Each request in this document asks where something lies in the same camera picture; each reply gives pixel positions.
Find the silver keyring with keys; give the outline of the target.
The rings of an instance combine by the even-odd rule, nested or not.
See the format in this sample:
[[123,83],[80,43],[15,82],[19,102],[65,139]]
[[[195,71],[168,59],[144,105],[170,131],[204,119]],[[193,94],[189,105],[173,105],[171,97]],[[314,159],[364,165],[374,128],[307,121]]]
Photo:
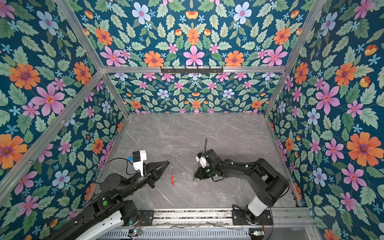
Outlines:
[[175,187],[175,180],[174,180],[174,174],[173,174],[173,166],[172,166],[172,162],[171,161],[169,162],[169,170],[170,170],[170,178],[171,178],[172,186]]

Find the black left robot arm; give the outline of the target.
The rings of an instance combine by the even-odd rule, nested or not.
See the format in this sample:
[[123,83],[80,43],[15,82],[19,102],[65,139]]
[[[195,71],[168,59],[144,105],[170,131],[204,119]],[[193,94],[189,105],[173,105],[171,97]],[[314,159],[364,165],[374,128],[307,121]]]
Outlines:
[[48,240],[96,240],[107,232],[125,224],[136,224],[139,211],[132,200],[125,200],[149,185],[155,187],[169,161],[144,164],[142,170],[130,178],[113,173],[100,184],[101,192],[77,215]]

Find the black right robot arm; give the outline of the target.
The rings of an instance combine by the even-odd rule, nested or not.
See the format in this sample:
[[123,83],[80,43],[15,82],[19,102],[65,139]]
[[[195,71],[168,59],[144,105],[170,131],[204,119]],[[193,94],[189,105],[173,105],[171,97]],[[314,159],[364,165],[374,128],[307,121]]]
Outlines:
[[242,211],[247,223],[251,225],[262,220],[263,212],[273,207],[290,187],[287,178],[262,158],[249,163],[222,160],[211,149],[198,153],[196,161],[198,169],[195,179],[219,182],[227,178],[238,178],[248,182],[255,196],[245,208],[237,209]]

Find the white ventilation grille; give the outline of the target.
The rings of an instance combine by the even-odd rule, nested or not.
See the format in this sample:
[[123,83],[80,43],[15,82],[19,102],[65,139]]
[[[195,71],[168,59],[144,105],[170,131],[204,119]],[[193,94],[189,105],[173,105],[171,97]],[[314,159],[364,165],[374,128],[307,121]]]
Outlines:
[[99,237],[100,240],[250,240],[249,232],[240,229],[117,229]]

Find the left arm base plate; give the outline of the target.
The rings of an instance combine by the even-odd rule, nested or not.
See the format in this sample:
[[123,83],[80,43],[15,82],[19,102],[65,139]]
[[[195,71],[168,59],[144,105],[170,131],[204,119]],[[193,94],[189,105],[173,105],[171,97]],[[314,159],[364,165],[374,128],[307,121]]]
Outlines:
[[153,220],[155,217],[154,210],[138,210],[138,214],[134,217],[134,221],[131,226],[144,226],[149,227],[152,226]]

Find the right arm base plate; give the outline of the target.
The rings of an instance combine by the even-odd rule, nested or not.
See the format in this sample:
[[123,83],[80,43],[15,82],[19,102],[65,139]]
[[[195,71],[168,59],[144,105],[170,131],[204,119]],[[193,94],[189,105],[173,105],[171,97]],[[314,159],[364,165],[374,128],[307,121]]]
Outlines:
[[259,216],[254,215],[251,211],[232,208],[232,221],[235,226],[272,226],[274,221],[269,209],[264,210]]

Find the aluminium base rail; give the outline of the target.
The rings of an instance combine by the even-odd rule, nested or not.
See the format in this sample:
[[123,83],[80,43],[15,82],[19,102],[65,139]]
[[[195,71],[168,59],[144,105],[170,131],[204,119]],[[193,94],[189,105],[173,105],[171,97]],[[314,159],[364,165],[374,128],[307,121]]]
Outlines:
[[[152,228],[248,228],[250,225],[235,226],[232,221],[232,208],[185,208],[185,209],[141,209],[154,210]],[[309,228],[315,227],[315,220],[307,208],[272,208],[272,226],[275,228]]]

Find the black hook rail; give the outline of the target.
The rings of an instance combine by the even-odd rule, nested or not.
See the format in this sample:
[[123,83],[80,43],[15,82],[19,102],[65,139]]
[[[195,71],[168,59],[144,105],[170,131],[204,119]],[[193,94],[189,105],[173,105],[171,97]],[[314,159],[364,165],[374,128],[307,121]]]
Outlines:
[[221,74],[224,68],[221,67],[160,67],[162,74]]

